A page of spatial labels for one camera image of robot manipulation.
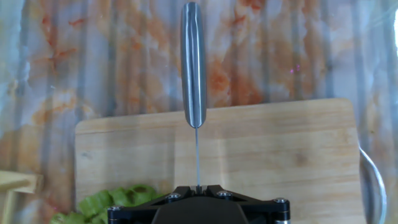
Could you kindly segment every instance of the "knife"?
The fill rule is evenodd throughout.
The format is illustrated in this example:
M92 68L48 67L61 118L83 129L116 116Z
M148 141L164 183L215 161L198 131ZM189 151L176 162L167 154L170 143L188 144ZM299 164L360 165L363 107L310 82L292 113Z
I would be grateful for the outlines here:
M195 128L197 188L200 189L198 128L206 120L206 60L200 7L186 3L181 15L182 96L185 118Z

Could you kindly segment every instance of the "black metal clamp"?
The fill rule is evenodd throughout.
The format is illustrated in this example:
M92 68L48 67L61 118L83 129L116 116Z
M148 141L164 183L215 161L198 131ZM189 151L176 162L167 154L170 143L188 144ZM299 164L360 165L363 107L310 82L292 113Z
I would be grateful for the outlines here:
M109 224L131 223L266 223L290 224L290 202L262 201L223 189L177 187L171 194L137 207L111 207Z

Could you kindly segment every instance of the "cutting board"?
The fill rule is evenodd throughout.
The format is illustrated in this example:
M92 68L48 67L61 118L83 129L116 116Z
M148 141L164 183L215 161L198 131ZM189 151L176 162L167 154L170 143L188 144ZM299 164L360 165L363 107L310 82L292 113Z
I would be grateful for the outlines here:
M365 223L353 107L345 99L209 109L199 129L202 185L285 197L292 223ZM99 190L195 185L195 130L183 111L83 121L76 200Z

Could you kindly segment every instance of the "bolt head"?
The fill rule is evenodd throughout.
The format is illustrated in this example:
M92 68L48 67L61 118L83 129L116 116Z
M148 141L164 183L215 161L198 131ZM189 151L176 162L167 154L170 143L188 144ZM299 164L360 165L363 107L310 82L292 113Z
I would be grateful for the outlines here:
M226 190L222 190L222 191L217 192L217 196L219 196L219 197L230 197L230 196L232 196L232 193L228 192Z
M122 208L124 208L124 206L115 205L115 206L108 208L108 210L119 211L119 210L122 210Z
M168 199L176 199L181 197L181 195L179 193L171 193L167 196Z
M274 199L274 202L276 202L276 203L285 203L285 202L287 202L287 200L286 199L284 199L284 198L275 198Z

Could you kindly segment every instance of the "celery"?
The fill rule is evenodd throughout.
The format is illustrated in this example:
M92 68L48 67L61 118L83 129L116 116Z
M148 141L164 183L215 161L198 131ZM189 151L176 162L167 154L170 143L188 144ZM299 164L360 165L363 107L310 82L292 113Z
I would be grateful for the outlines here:
M149 202L156 195L156 191L153 187L144 184L132 186L129 189L129 193L134 201L134 206Z
M86 218L99 214L104 208L112 206L112 198L107 190L102 190L92 196L84 198L78 206L79 211Z
M82 214L71 212L68 215L65 224L85 224L85 217Z
M160 198L163 196L164 196L164 194L156 194L155 196L152 197L152 199L157 199L157 198Z
M49 224L64 224L67 219L67 216L62 213L55 214Z
M105 209L105 211L103 211L102 213L100 213L98 215L98 217L104 222L104 223L108 223L108 210Z
M115 205L122 205L125 207L134 206L132 199L127 196L127 191L124 190L122 187L110 191L109 194L112 196L113 203Z
M108 223L108 221L104 222L102 221L101 217L99 215L95 216L92 220L91 220L91 224L105 224Z

